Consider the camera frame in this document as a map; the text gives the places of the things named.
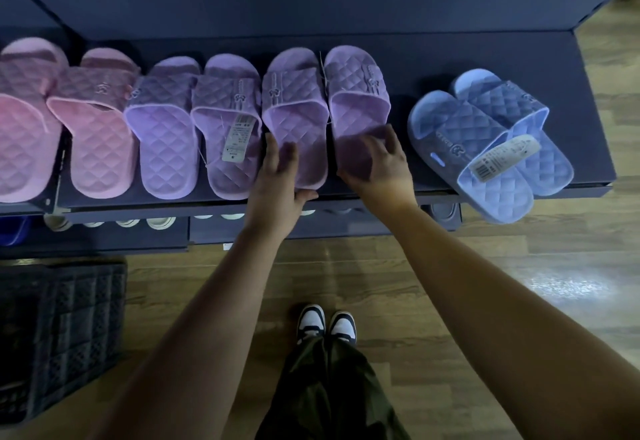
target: price tag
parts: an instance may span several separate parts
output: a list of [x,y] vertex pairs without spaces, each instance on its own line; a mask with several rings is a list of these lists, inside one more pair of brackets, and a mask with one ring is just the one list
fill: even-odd
[[521,135],[480,155],[469,168],[480,182],[487,182],[539,150],[540,144],[533,136]]
[[225,149],[222,152],[224,162],[242,162],[249,145],[249,138],[255,125],[255,118],[251,115],[238,115],[236,121],[229,130],[225,140]]

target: black basket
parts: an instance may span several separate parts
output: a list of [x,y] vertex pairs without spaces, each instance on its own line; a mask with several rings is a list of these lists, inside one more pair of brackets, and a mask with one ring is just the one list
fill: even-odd
[[12,266],[0,274],[0,425],[16,425],[116,364],[127,269]]

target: slipper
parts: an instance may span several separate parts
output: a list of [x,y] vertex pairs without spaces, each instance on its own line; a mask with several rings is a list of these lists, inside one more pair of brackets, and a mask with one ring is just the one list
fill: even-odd
[[391,103],[382,72],[362,49],[338,46],[324,59],[338,169],[361,179],[371,174],[371,155],[360,135],[384,138]]
[[159,199],[180,199],[198,180],[199,138],[189,114],[199,74],[190,57],[160,61],[139,78],[124,110],[140,141],[142,185]]
[[28,201],[47,186],[62,125],[45,100],[68,66],[62,49],[39,37],[0,52],[0,202]]
[[512,223],[533,207],[531,188],[516,168],[497,174],[489,167],[488,151],[505,143],[508,132],[475,106],[432,91],[411,110],[408,132],[421,159],[487,221]]
[[47,100],[73,137],[71,182],[88,197],[116,197],[133,182],[138,141],[122,111],[139,72],[116,49],[91,49],[60,74]]
[[462,73],[453,81],[452,92],[509,130],[508,138],[531,135],[538,141],[540,151],[516,165],[533,194],[555,194],[573,180],[571,162],[542,130],[549,114],[544,104],[486,69]]
[[326,125],[320,64],[313,51],[292,48],[278,54],[262,80],[262,120],[276,137],[298,145],[296,187],[318,189],[328,174]]
[[213,56],[193,93],[191,118],[205,139],[207,177],[222,199],[249,197],[262,153],[260,75],[246,59]]

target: person's left arm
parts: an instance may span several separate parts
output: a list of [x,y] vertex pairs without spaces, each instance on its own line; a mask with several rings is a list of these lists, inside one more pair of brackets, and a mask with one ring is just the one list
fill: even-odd
[[317,193],[294,191],[298,153],[267,153],[228,255],[136,372],[90,438],[220,438],[236,396],[276,252]]

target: pants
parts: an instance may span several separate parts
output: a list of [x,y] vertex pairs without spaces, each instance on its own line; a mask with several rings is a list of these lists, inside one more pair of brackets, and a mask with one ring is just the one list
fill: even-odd
[[288,356],[256,440],[408,440],[367,359],[313,338]]

